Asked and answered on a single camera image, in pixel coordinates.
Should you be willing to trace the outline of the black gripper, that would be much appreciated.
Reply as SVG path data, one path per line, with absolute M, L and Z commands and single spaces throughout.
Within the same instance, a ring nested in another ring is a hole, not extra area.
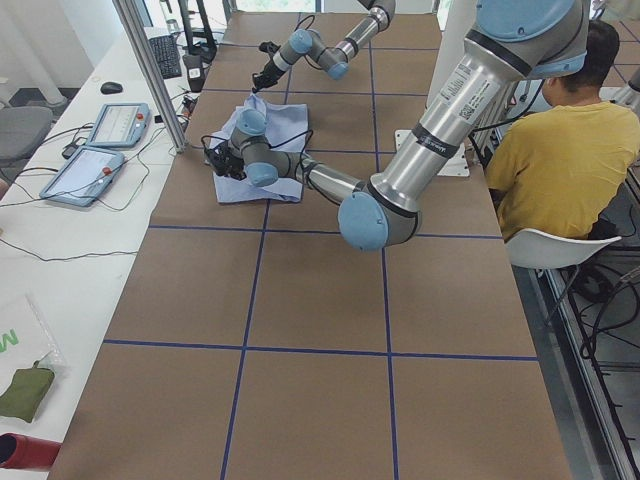
M 218 140 L 215 146 L 207 146 L 205 140 Z M 233 179 L 245 179 L 243 159 L 232 152 L 228 139 L 215 135 L 203 135 L 201 137 L 206 162 L 213 168 L 218 176 Z
M 288 71 L 288 63 L 280 53 L 281 45 L 271 41 L 262 42 L 258 49 L 269 56 L 269 60 L 259 73 L 252 74 L 252 92 L 257 94 L 262 89 L 270 88 L 278 83 L 280 78 Z

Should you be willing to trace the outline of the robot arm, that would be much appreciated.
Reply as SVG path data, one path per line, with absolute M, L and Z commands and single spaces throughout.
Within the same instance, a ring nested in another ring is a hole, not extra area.
M 339 207 L 342 237 L 361 251 L 408 241 L 421 223 L 425 188 L 505 88 L 524 79 L 574 73 L 586 56 L 584 1 L 480 1 L 464 53 L 386 169 L 361 181 L 306 153 L 277 151 L 267 119 L 243 108 L 228 138 L 205 155 L 214 172 L 256 187 L 300 181 Z
M 252 74 L 252 92 L 275 86 L 302 58 L 312 60 L 331 79 L 340 80 L 348 72 L 351 60 L 386 30 L 395 16 L 394 0 L 360 1 L 360 4 L 368 10 L 366 17 L 334 47 L 329 47 L 320 33 L 311 28 L 296 28 L 282 45 L 262 42 L 259 50 L 267 53 L 269 60 L 259 73 Z

